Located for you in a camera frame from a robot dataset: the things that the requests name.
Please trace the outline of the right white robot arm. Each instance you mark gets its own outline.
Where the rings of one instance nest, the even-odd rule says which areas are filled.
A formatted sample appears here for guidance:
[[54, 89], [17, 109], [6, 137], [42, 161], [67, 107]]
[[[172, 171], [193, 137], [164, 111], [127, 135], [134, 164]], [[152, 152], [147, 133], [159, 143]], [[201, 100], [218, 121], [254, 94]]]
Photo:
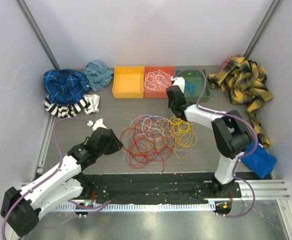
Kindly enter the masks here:
[[177, 85], [168, 87], [166, 94], [168, 107], [177, 118], [212, 130], [220, 159], [212, 177], [211, 190], [216, 197], [224, 197], [235, 182], [240, 158], [253, 142], [248, 126], [237, 110], [214, 111], [187, 102]]

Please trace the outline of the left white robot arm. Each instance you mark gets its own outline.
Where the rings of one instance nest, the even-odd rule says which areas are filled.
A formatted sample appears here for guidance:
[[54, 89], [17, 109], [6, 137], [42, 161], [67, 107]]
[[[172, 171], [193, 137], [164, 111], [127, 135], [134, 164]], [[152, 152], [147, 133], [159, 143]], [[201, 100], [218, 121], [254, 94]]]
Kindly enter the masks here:
[[58, 205], [77, 197], [88, 199], [95, 186], [83, 170], [95, 164], [99, 157], [116, 153], [122, 147], [112, 129], [98, 127], [48, 172], [21, 189], [9, 188], [4, 193], [0, 211], [2, 239], [6, 239], [7, 225], [23, 237]]

